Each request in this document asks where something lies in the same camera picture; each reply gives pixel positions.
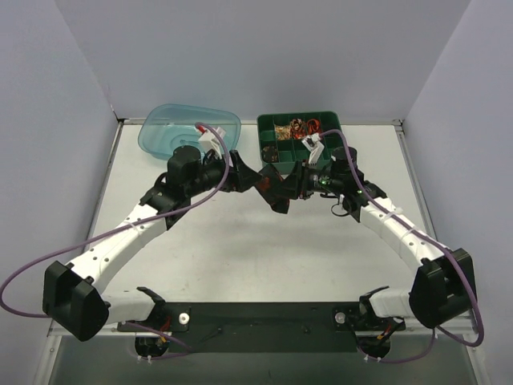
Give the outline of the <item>black orange floral necktie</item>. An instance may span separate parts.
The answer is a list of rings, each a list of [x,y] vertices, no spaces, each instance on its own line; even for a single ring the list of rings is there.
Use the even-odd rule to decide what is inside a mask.
[[[260,171],[261,180],[256,190],[275,213],[287,214],[290,201],[282,190],[283,177],[273,164],[266,164]]]

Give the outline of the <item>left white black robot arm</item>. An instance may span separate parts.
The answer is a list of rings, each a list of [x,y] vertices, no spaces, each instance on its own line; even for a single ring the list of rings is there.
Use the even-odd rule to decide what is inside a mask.
[[[236,150],[228,159],[203,162],[197,148],[176,149],[166,172],[127,216],[127,224],[67,264],[55,261],[46,269],[43,312],[81,342],[112,323],[136,321],[159,327],[171,315],[161,296],[143,286],[106,296],[109,282],[143,247],[181,219],[193,197],[207,191],[243,193],[262,178]]]

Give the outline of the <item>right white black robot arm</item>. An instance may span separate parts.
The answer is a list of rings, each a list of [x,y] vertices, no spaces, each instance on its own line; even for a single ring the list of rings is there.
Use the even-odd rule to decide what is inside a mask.
[[[386,193],[364,180],[356,165],[357,152],[337,148],[324,168],[297,161],[284,180],[290,199],[332,193],[356,222],[375,232],[414,275],[409,289],[383,286],[361,296],[362,308],[377,318],[416,318],[435,328],[471,309],[475,290],[471,256],[450,251],[418,229]]]

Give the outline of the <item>dark rolled tie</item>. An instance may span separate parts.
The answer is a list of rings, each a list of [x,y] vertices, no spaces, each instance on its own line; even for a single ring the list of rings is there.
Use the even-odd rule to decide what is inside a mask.
[[[261,159],[266,164],[279,161],[278,150],[275,145],[266,145],[261,149]]]

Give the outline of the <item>green compartment organizer tray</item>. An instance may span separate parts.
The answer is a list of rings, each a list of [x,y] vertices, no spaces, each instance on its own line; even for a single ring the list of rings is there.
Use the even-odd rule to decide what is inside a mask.
[[[291,119],[294,118],[304,120],[305,125],[309,119],[318,118],[321,121],[323,132],[341,129],[338,115],[333,111],[290,112],[258,116],[256,125],[260,154],[264,146],[275,145],[278,150],[279,161],[270,164],[273,164],[282,175],[288,174],[297,160],[307,160],[309,158],[309,151],[301,142],[303,138],[276,141],[274,125],[289,124]]]

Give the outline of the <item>teal transparent plastic tub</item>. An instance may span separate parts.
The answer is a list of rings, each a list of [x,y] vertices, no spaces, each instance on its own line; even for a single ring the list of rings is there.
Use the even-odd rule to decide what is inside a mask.
[[[213,128],[221,127],[228,150],[236,148],[241,131],[238,116],[229,111],[180,104],[164,104],[155,108],[140,129],[138,145],[160,160],[168,160],[177,148],[185,145],[199,149],[203,156],[204,150],[198,143],[201,133],[195,126],[198,122]]]

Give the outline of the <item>beige patterned rolled tie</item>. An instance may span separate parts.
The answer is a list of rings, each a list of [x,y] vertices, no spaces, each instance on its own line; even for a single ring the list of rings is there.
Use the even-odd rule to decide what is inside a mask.
[[[289,124],[286,124],[286,125],[275,124],[274,132],[275,132],[276,141],[292,139],[292,128]]]

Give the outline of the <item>red black rolled tie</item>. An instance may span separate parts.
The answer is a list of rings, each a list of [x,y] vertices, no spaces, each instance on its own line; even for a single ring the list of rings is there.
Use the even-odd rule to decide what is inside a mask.
[[[290,123],[290,136],[294,140],[299,140],[307,135],[307,128],[304,120],[299,118],[291,119]]]

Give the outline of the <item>orange red rolled tie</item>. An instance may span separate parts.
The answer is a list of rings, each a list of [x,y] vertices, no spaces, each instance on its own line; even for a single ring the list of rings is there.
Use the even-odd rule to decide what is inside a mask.
[[[306,122],[307,134],[312,136],[314,134],[321,134],[323,132],[321,121],[318,118],[309,119]]]

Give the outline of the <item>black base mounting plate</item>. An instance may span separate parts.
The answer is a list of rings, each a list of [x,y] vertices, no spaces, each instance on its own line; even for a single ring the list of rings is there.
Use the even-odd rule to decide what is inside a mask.
[[[147,321],[129,321],[120,332],[167,331],[136,345],[159,353],[179,352],[184,342],[197,353],[354,352],[357,340],[390,350],[390,334],[405,330],[395,318],[377,318],[358,302],[168,302]]]

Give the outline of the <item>aluminium extrusion rail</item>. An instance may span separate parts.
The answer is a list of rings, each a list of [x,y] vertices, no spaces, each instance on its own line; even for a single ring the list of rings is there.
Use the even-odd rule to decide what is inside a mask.
[[[473,335],[477,326],[474,324],[474,321],[471,319],[469,314],[464,314],[463,316],[459,316],[457,318],[453,318],[449,322],[446,322],[442,325],[447,331],[456,335],[464,335],[470,334]],[[399,334],[412,334],[412,335],[428,335],[430,332],[427,328],[421,325],[418,320],[414,320],[412,318],[406,319],[406,324],[402,330],[398,331]],[[104,326],[95,337],[114,337],[120,335],[130,335],[130,336],[149,336],[155,337],[156,334],[152,332],[148,332],[145,330],[141,330],[140,328],[132,327],[132,326],[118,326],[115,324],[107,324]],[[57,322],[52,322],[50,324],[49,330],[47,331],[46,336],[49,337],[72,337],[74,335],[71,334],[68,330],[66,330],[63,326],[59,325]]]

